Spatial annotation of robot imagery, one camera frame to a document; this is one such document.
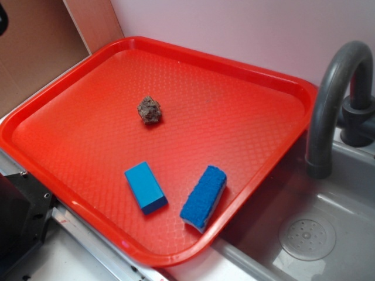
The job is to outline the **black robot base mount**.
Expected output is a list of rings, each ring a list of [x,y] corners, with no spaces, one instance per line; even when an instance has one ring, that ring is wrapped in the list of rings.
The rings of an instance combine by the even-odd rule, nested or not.
[[[42,246],[56,198],[37,178],[1,175],[1,274]]]

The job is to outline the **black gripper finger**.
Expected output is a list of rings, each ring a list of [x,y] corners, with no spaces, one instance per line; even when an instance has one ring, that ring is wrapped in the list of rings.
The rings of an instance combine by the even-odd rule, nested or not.
[[[0,36],[7,30],[7,13],[4,7],[0,5]]]

